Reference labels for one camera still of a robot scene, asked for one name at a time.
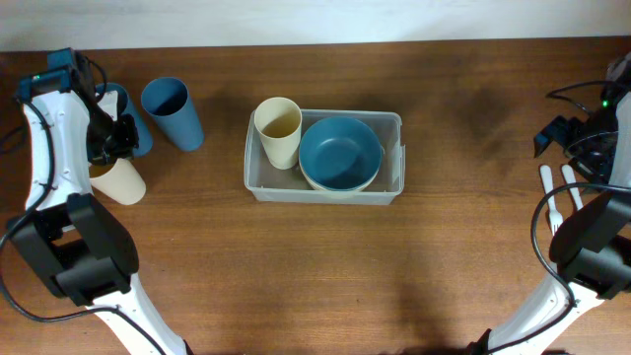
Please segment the cream bowl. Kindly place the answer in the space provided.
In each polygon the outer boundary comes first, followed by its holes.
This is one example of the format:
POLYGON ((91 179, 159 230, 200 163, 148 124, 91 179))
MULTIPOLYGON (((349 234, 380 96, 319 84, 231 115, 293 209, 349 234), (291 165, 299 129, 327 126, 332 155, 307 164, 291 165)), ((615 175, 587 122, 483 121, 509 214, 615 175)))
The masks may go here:
POLYGON ((318 193, 322 193, 328 197, 330 197, 331 199, 348 199, 351 198, 353 196, 355 196, 356 194, 362 192, 362 191, 355 191, 355 192, 333 192, 333 191, 321 191, 321 190, 316 190, 318 193))
POLYGON ((307 174, 307 172, 305 171, 305 169, 303 168, 302 165, 299 165, 301 173, 303 174, 304 178, 306 179, 307 183, 314 189, 314 190, 321 190, 321 191, 333 191, 333 192, 355 192, 355 191, 362 191, 365 188, 367 188, 377 177, 378 173, 375 173, 372 177, 370 177, 367 181, 363 182, 362 184, 352 187, 352 188, 346 188, 346 189, 336 189, 336 188, 329 188, 329 187, 325 187, 321 184, 319 184, 318 182, 312 180, 309 175, 307 174))

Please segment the cream bowl front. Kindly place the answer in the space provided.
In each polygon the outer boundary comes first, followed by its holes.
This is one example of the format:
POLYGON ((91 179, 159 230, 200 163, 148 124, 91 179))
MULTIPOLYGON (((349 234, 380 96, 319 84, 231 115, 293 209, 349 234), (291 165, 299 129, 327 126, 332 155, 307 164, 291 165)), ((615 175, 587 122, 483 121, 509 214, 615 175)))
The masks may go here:
POLYGON ((318 193, 322 193, 328 197, 330 197, 331 199, 348 199, 351 198, 353 196, 355 196, 356 194, 362 192, 362 191, 355 191, 355 192, 333 192, 333 191, 321 191, 321 190, 316 190, 318 193))

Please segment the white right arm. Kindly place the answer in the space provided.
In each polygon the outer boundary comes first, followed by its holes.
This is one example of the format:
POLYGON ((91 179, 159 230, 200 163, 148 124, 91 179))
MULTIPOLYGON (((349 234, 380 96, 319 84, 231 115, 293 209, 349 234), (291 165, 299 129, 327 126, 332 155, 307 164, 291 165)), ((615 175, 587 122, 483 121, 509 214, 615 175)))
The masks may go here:
POLYGON ((564 185, 554 186, 541 166, 545 191, 530 226, 548 212, 552 234, 544 255, 537 236, 533 251, 546 271, 537 288, 502 325, 486 330, 468 354, 546 354, 549 345, 587 311, 630 290, 630 58, 611 63, 600 106, 587 119, 556 117, 533 138, 540 156, 557 143, 568 158, 564 185))

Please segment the clear plastic container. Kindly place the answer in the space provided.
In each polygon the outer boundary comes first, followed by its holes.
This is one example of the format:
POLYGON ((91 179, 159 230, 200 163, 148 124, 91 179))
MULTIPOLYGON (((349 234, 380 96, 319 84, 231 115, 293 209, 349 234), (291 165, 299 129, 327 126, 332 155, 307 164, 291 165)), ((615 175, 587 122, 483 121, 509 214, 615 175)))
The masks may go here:
POLYGON ((245 141, 244 183, 256 200, 307 204, 389 205, 404 189, 405 146, 401 143, 402 119, 395 112, 304 109, 303 128, 335 116, 357 118, 377 134, 384 159, 376 179, 362 192, 348 199, 331 199, 313 190, 300 167, 278 170, 268 161, 251 120, 245 141))

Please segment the blue bowl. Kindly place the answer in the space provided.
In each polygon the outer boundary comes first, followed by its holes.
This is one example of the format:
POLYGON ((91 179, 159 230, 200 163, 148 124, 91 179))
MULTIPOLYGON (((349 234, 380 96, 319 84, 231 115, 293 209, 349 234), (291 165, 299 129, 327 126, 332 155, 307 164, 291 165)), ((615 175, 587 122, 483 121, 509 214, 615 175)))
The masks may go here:
POLYGON ((352 117, 328 117, 314 123, 303 135, 299 164, 319 184, 352 188, 378 173, 384 150, 377 134, 352 117))

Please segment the cream cup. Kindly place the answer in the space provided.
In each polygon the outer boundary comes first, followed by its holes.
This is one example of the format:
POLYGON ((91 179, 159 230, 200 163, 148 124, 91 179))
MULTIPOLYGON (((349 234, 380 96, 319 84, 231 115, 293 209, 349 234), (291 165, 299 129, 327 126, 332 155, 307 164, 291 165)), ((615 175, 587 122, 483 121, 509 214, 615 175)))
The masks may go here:
POLYGON ((92 187, 122 205, 139 202, 147 187, 132 163, 127 159, 117 159, 113 165, 89 167, 92 187))
POLYGON ((254 126, 274 168, 288 170, 297 164, 302 123, 300 108, 287 98, 267 99, 254 111, 254 126))

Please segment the blue cup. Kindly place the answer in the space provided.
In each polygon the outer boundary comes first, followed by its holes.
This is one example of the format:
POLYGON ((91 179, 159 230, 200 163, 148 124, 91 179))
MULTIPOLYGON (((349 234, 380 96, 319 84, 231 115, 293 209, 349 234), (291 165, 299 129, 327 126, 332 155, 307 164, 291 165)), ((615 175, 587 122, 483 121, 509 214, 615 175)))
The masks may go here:
POLYGON ((141 105, 181 151, 195 151, 203 144, 205 136, 192 96, 180 79, 154 79, 144 88, 141 105))
POLYGON ((106 91, 118 92, 117 111, 122 114, 130 114, 134 118, 138 133, 138 147, 133 150, 133 156, 135 158, 146 156, 153 148, 154 141, 147 124, 136 109, 131 96, 124 87, 116 83, 108 83, 106 85, 106 91))

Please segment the left arm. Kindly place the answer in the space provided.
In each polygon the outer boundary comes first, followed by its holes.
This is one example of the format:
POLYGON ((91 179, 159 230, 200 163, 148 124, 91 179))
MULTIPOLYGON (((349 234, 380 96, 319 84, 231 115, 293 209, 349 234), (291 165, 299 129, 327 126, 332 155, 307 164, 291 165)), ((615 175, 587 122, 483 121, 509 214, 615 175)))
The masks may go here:
POLYGON ((32 182, 25 213, 1 241, 53 296, 78 306, 78 317, 98 316, 129 353, 188 354, 142 287, 131 235, 93 194, 89 168, 127 163, 138 146, 118 94, 96 89, 98 67, 67 47, 21 79, 15 100, 31 134, 32 182))

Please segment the cream bowl back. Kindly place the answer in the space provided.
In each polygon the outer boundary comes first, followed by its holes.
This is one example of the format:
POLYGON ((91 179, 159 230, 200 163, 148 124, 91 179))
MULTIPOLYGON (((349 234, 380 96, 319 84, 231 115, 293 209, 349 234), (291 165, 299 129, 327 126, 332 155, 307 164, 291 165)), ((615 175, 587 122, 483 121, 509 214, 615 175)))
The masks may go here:
POLYGON ((355 191, 362 191, 365 188, 367 188, 377 177, 378 173, 375 173, 372 177, 370 177, 367 181, 363 182, 362 184, 352 187, 352 188, 346 188, 346 189, 336 189, 336 188, 329 188, 329 187, 325 187, 321 184, 319 184, 318 182, 312 180, 309 175, 307 174, 307 172, 305 171, 305 169, 303 168, 302 165, 299 165, 301 173, 303 174, 304 178, 306 179, 307 183, 314 189, 314 190, 321 190, 321 191, 333 191, 333 192, 355 192, 355 191))

